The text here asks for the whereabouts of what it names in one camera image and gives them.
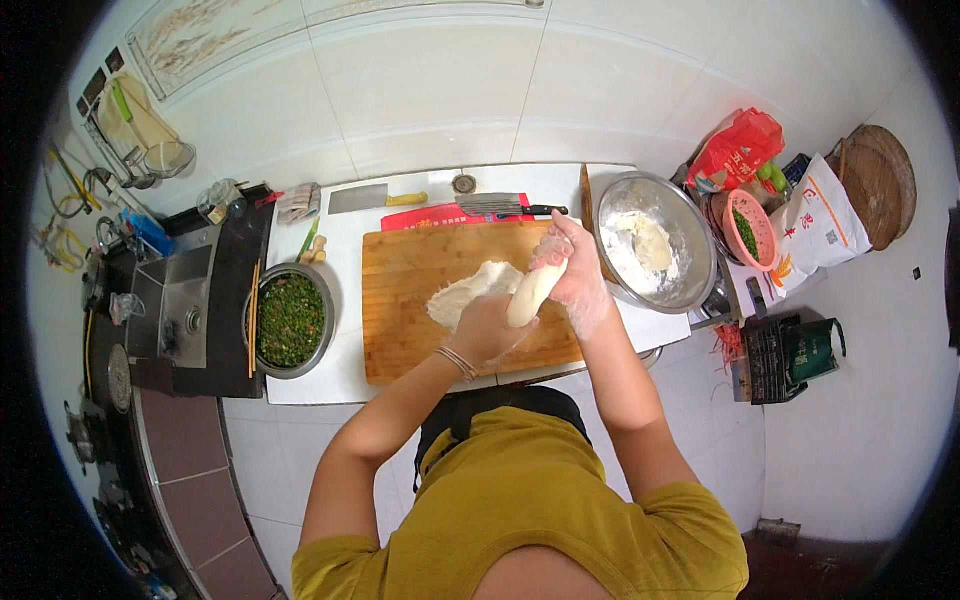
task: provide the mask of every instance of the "white paper bag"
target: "white paper bag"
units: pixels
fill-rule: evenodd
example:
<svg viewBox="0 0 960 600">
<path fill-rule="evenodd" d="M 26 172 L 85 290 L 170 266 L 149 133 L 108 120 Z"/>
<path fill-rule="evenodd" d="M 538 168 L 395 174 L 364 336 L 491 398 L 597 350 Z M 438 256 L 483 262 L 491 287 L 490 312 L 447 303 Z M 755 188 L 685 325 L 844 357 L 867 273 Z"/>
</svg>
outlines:
<svg viewBox="0 0 960 600">
<path fill-rule="evenodd" d="M 846 262 L 872 247 L 847 191 L 820 155 L 770 222 L 779 237 L 778 264 L 770 278 L 781 298 L 817 268 Z"/>
</svg>

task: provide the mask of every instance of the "black knife handle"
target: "black knife handle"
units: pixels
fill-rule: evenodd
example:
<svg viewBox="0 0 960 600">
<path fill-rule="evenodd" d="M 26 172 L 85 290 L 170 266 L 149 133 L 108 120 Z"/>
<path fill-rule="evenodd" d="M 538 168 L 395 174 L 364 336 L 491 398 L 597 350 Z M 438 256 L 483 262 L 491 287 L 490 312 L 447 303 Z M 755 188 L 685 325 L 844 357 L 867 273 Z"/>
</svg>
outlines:
<svg viewBox="0 0 960 600">
<path fill-rule="evenodd" d="M 534 204 L 532 206 L 521 206 L 520 209 L 523 210 L 523 214 L 530 215 L 533 217 L 549 217 L 553 212 L 554 208 L 560 211 L 560 214 L 565 215 L 569 214 L 566 206 L 546 206 L 544 204 Z"/>
</svg>

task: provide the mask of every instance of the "bracelet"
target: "bracelet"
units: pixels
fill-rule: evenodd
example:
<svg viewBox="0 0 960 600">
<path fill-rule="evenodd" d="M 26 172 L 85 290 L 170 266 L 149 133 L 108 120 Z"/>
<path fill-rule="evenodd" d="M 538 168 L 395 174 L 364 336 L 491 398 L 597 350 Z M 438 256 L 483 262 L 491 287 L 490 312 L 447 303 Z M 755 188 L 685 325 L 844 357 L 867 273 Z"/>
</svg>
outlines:
<svg viewBox="0 0 960 600">
<path fill-rule="evenodd" d="M 460 354 L 457 354 L 446 346 L 440 346 L 436 349 L 436 352 L 449 359 L 450 362 L 457 367 L 460 367 L 460 371 L 464 372 L 464 379 L 466 381 L 472 381 L 474 378 L 476 378 L 477 370 Z"/>
</svg>

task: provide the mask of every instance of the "person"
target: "person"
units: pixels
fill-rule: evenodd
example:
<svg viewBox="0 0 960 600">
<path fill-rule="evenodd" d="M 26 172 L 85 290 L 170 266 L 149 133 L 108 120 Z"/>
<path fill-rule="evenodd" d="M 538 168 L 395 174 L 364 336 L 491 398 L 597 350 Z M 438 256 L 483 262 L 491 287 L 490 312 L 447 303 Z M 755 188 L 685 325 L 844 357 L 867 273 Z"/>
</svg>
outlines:
<svg viewBox="0 0 960 600">
<path fill-rule="evenodd" d="M 511 296 L 480 297 L 445 349 L 330 442 L 293 558 L 297 600 L 734 598 L 746 586 L 743 540 L 673 441 L 593 237 L 553 219 L 530 266 L 568 258 L 550 298 L 567 310 L 635 502 L 605 484 L 569 396 L 501 387 L 444 397 L 537 326 L 507 326 Z M 420 426 L 417 499 L 381 548 L 373 478 Z"/>
</svg>

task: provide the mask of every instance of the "green bag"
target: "green bag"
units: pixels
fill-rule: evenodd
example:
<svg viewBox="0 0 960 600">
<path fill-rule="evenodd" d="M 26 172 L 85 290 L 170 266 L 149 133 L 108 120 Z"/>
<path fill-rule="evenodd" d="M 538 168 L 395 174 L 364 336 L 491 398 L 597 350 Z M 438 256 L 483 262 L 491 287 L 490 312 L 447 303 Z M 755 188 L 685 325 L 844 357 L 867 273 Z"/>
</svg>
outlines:
<svg viewBox="0 0 960 600">
<path fill-rule="evenodd" d="M 786 378 L 791 384 L 809 381 L 840 369 L 837 350 L 842 356 L 847 356 L 843 327 L 836 319 L 785 327 L 782 334 Z"/>
</svg>

